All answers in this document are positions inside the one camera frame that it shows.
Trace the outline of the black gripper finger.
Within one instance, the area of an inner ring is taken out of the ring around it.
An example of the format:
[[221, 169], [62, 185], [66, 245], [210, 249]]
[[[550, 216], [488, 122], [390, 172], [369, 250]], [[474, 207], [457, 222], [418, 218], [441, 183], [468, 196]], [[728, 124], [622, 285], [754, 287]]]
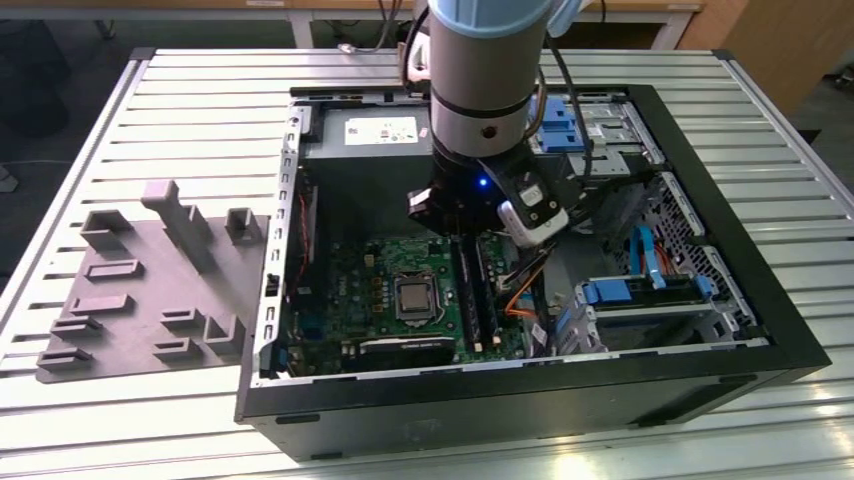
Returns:
[[407, 216], [438, 235], [461, 233], [460, 205], [455, 197], [438, 187], [407, 194]]

